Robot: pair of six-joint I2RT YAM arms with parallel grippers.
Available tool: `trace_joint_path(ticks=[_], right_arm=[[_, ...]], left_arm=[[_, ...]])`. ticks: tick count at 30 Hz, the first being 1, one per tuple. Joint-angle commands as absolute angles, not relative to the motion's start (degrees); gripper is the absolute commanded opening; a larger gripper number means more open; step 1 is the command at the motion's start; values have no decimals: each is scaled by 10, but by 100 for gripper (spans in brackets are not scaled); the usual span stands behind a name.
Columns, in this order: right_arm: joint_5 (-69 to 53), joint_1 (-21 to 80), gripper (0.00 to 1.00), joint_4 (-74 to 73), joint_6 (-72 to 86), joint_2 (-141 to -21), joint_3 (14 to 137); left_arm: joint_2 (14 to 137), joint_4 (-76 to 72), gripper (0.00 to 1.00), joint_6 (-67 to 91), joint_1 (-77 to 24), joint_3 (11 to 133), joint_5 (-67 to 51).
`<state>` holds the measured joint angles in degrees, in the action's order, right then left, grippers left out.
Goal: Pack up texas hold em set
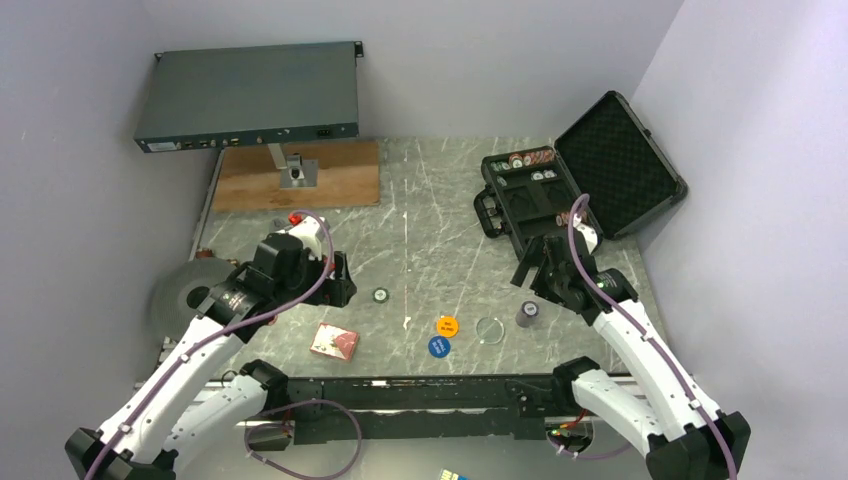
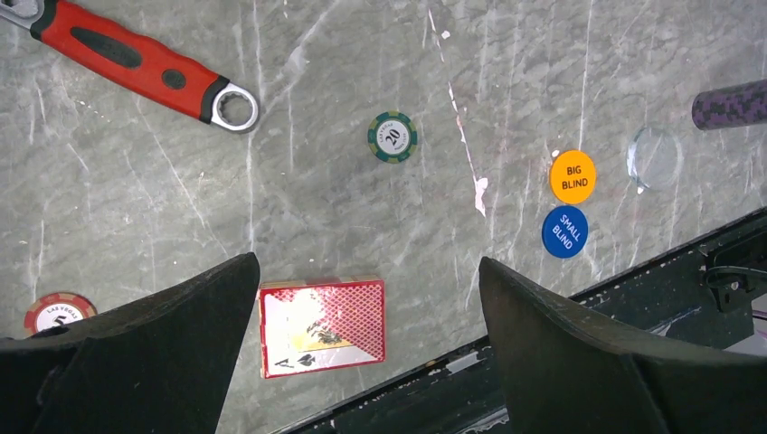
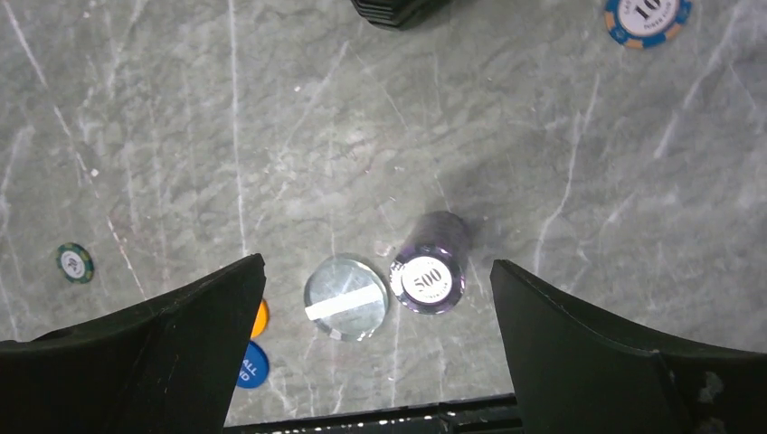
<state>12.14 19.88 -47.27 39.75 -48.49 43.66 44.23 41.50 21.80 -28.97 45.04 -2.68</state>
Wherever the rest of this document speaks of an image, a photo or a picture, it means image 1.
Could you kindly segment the red playing card deck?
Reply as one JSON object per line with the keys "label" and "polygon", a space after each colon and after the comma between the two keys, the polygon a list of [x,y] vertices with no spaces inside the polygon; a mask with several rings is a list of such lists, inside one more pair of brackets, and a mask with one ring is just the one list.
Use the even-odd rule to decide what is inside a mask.
{"label": "red playing card deck", "polygon": [[345,328],[320,323],[309,350],[314,354],[350,361],[355,353],[360,335]]}

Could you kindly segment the black poker case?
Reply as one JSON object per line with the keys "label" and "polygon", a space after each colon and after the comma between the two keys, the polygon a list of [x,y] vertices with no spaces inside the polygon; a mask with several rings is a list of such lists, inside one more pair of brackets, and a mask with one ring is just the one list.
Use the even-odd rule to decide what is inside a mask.
{"label": "black poker case", "polygon": [[[511,168],[512,153],[551,149],[551,163]],[[552,145],[487,156],[473,207],[484,235],[507,237],[521,256],[533,237],[566,224],[573,202],[586,208],[602,240],[636,233],[682,201],[688,185],[626,98],[606,92]]]}

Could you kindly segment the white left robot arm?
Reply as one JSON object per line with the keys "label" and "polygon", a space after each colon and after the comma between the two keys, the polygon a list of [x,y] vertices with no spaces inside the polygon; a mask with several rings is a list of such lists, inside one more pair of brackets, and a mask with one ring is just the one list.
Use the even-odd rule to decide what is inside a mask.
{"label": "white left robot arm", "polygon": [[262,360],[244,364],[197,403],[211,375],[282,313],[299,305],[345,307],[356,292],[343,252],[322,219],[268,234],[252,260],[229,267],[196,307],[172,353],[118,412],[80,428],[65,452],[81,479],[174,479],[219,433],[258,416],[295,417],[316,404]]}

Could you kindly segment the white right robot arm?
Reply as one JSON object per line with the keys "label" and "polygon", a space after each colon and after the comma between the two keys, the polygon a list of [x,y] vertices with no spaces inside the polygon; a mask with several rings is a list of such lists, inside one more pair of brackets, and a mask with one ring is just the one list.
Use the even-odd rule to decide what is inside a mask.
{"label": "white right robot arm", "polygon": [[598,270],[581,233],[529,241],[511,280],[529,271],[538,297],[570,310],[612,347],[640,387],[629,393],[596,362],[580,357],[552,373],[557,411],[601,417],[644,458],[653,479],[735,479],[751,436],[739,412],[726,413],[670,352],[635,288],[616,269]]}

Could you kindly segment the purple chip stack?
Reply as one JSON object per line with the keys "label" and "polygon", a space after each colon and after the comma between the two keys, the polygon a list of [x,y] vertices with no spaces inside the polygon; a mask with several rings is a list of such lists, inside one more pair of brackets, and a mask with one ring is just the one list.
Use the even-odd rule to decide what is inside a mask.
{"label": "purple chip stack", "polygon": [[515,316],[516,324],[521,328],[531,327],[539,316],[539,305],[534,301],[524,301]]}

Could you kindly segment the green poker chip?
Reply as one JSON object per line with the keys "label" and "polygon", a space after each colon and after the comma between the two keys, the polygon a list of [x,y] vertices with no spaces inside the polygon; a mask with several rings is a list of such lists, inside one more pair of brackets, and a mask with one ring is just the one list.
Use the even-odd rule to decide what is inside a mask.
{"label": "green poker chip", "polygon": [[385,288],[376,288],[372,292],[372,299],[375,303],[383,304],[390,298],[390,293]]}

